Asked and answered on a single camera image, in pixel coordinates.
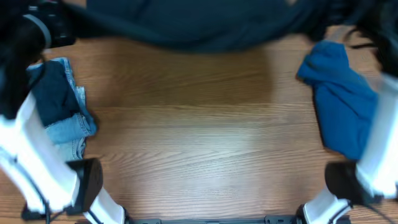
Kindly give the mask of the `black t-shirt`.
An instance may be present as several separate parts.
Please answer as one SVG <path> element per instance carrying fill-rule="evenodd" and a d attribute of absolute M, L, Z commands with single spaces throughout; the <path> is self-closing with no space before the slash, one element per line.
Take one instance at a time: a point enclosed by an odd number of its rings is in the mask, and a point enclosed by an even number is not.
<path fill-rule="evenodd" d="M 231 52 L 290 34 L 314 41 L 329 26 L 358 22 L 372 1 L 95 0 L 67 3 L 81 39 L 124 37 L 186 52 Z"/>

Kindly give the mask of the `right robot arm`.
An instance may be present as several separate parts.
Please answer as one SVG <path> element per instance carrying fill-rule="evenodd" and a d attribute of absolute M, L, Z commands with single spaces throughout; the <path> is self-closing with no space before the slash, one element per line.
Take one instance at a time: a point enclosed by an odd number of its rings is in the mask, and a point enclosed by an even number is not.
<path fill-rule="evenodd" d="M 325 169 L 325 188 L 303 204 L 295 223 L 338 223 L 356 205 L 397 197 L 397 2 L 322 1 L 319 28 L 354 25 L 381 64 L 373 91 L 353 71 L 342 44 L 316 44 L 297 76 L 313 90 L 324 145 L 346 157 Z"/>

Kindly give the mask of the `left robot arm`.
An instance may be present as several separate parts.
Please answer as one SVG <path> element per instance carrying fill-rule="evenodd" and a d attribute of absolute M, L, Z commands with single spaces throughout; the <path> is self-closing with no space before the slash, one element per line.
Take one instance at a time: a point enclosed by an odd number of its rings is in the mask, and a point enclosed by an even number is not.
<path fill-rule="evenodd" d="M 102 30 L 97 18 L 61 1 L 1 2 L 1 169 L 23 194 L 22 218 L 50 223 L 61 214 L 91 223 L 129 223 L 103 187 L 97 159 L 65 162 L 45 132 L 27 67 L 43 51 Z"/>

